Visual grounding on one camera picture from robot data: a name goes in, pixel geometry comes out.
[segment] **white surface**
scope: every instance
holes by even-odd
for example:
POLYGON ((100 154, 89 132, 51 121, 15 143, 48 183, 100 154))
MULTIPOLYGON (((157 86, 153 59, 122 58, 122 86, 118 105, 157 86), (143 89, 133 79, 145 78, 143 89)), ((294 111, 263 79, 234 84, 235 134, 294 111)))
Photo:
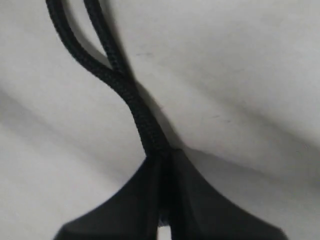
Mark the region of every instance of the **white surface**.
MULTIPOLYGON (((320 2, 110 5, 136 79, 209 182, 291 240, 318 239, 320 2)), ((102 53, 82 1, 71 9, 102 53)), ((0 33, 0 238, 51 239, 144 153, 126 105, 70 57, 43 1, 2 1, 0 33)))

